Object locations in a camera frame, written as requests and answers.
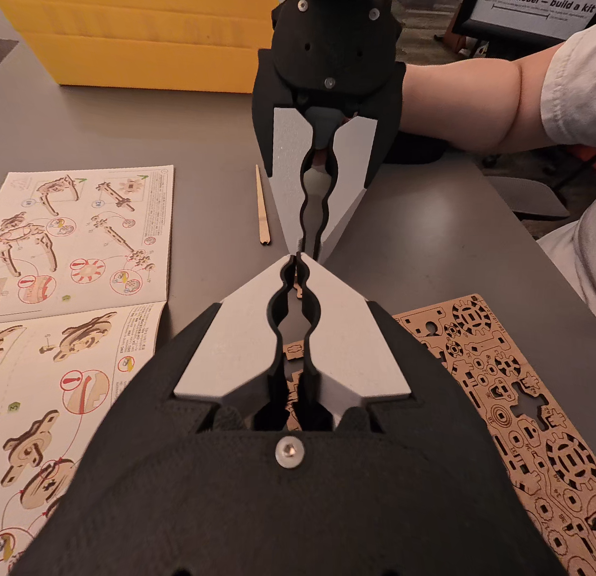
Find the small wooden model part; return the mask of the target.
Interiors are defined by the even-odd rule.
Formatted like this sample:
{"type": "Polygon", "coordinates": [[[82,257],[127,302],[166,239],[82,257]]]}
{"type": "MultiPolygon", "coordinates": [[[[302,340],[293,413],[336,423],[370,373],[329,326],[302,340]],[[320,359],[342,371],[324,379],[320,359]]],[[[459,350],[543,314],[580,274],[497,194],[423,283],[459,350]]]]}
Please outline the small wooden model part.
{"type": "Polygon", "coordinates": [[[295,258],[295,272],[294,272],[294,289],[296,290],[296,296],[298,299],[302,299],[303,297],[303,282],[305,278],[305,271],[302,266],[302,258],[301,255],[304,252],[305,248],[305,237],[300,237],[297,241],[294,258],[295,258]]]}

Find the grey chair base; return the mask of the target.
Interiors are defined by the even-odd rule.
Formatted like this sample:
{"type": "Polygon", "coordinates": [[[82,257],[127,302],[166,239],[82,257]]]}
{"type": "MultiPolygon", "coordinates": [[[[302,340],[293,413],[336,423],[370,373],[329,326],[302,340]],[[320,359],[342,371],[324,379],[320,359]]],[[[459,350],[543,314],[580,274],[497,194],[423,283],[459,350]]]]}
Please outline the grey chair base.
{"type": "Polygon", "coordinates": [[[485,178],[519,220],[556,221],[570,216],[555,192],[542,182],[502,176],[485,178]]]}

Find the person's white shirt sleeve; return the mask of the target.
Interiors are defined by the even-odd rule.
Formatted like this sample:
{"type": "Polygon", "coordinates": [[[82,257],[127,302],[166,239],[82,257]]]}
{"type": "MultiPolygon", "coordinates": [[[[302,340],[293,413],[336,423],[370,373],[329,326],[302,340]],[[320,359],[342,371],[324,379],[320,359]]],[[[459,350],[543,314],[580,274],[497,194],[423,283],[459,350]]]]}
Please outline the person's white shirt sleeve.
{"type": "Polygon", "coordinates": [[[540,95],[540,117],[558,145],[595,147],[595,26],[555,52],[540,95]]]}

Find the laser-cut wooden parts sheet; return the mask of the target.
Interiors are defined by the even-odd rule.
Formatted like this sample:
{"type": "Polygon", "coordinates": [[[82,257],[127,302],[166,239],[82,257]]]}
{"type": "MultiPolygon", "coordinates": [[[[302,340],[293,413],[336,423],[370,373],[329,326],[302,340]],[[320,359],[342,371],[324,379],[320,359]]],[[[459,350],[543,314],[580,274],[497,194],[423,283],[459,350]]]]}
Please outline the laser-cut wooden parts sheet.
{"type": "Polygon", "coordinates": [[[286,421],[287,431],[300,431],[302,430],[300,423],[297,419],[294,404],[299,399],[299,381],[302,376],[302,365],[299,362],[303,361],[304,356],[304,345],[302,341],[294,341],[289,344],[285,344],[283,347],[283,353],[286,361],[289,363],[289,376],[287,380],[288,398],[286,404],[286,410],[288,417],[286,421]]]}
{"type": "Polygon", "coordinates": [[[569,575],[595,575],[595,453],[479,294],[393,315],[440,360],[491,434],[569,575]]]}

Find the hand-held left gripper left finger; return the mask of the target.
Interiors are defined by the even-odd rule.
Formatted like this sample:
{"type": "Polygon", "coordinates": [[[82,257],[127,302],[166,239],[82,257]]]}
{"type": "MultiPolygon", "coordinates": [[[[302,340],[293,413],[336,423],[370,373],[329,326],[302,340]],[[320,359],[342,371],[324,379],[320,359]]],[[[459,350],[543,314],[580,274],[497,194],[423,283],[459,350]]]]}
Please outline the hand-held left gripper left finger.
{"type": "Polygon", "coordinates": [[[174,389],[176,398],[266,405],[283,370],[280,323],[288,313],[296,259],[285,255],[227,296],[174,389]]]}

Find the assembly instruction booklet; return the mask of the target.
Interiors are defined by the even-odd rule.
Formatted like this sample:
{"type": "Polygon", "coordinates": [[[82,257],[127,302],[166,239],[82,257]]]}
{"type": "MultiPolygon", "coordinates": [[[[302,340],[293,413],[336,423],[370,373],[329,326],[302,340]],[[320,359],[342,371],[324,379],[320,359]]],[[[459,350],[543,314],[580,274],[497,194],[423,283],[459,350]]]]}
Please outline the assembly instruction booklet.
{"type": "Polygon", "coordinates": [[[153,356],[174,168],[9,173],[1,188],[1,575],[153,356]]]}

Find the person's right forearm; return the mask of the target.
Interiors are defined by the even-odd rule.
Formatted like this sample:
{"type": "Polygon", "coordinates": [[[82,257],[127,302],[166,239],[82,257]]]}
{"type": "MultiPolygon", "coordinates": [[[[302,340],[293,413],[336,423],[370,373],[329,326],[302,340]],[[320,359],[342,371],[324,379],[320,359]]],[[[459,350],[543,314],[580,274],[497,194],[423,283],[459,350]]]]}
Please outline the person's right forearm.
{"type": "Polygon", "coordinates": [[[540,116],[548,67],[561,45],[530,56],[407,65],[400,130],[477,154],[555,145],[540,116]]]}

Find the black framed sign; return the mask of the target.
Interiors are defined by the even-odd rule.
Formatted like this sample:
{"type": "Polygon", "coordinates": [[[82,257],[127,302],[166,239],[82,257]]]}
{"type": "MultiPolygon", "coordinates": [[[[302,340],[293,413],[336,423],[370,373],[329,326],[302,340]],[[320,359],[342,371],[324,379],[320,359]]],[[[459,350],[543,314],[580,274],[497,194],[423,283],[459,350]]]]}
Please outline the black framed sign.
{"type": "Polygon", "coordinates": [[[462,0],[454,32],[563,41],[595,24],[595,0],[462,0]]]}

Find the thin wooden stick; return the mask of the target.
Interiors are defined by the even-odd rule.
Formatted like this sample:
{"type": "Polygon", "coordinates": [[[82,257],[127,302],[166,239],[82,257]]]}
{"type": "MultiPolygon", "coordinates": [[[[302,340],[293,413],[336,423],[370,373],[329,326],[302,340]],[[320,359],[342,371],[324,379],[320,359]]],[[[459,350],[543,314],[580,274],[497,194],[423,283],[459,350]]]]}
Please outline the thin wooden stick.
{"type": "Polygon", "coordinates": [[[258,230],[259,230],[259,241],[262,245],[271,244],[271,235],[269,232],[269,223],[266,213],[266,205],[264,201],[263,183],[260,175],[259,165],[255,166],[256,172],[256,192],[257,192],[257,218],[258,218],[258,230]]]}

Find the person's light grey clothing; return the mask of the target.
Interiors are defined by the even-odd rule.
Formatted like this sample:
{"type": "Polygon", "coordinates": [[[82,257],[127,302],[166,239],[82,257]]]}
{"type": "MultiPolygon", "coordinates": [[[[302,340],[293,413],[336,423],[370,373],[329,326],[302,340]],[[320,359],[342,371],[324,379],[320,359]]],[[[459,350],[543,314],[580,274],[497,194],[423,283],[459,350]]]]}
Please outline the person's light grey clothing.
{"type": "Polygon", "coordinates": [[[551,231],[537,243],[595,314],[595,203],[580,219],[551,231]]]}

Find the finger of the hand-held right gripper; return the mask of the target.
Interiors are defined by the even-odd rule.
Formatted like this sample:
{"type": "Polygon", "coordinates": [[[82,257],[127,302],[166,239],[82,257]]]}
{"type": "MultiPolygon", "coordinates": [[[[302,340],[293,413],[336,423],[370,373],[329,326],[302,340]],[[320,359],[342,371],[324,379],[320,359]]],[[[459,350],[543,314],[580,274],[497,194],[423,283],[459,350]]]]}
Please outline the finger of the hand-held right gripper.
{"type": "Polygon", "coordinates": [[[315,239],[315,259],[324,264],[361,202],[377,120],[352,118],[332,137],[327,161],[333,179],[323,199],[323,221],[315,239]]]}
{"type": "Polygon", "coordinates": [[[304,250],[303,213],[308,197],[303,185],[314,153],[314,129],[294,108],[273,111],[272,195],[288,252],[304,250]]]}

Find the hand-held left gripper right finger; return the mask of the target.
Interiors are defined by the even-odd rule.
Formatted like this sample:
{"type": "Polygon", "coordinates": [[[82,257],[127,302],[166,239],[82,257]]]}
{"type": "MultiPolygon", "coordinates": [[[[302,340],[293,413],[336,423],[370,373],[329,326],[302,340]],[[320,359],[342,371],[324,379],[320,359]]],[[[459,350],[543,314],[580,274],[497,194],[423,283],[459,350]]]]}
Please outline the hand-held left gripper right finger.
{"type": "Polygon", "coordinates": [[[315,297],[318,319],[308,337],[320,374],[319,402],[330,412],[409,397],[409,387],[368,301],[308,255],[303,295],[315,297]]]}

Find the yellow box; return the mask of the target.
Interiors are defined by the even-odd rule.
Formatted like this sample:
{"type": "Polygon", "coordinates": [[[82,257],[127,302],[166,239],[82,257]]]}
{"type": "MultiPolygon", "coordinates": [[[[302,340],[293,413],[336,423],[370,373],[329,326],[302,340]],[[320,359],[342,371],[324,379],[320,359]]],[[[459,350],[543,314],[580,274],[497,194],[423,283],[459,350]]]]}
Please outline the yellow box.
{"type": "Polygon", "coordinates": [[[1,0],[57,84],[250,93],[278,0],[1,0]]]}

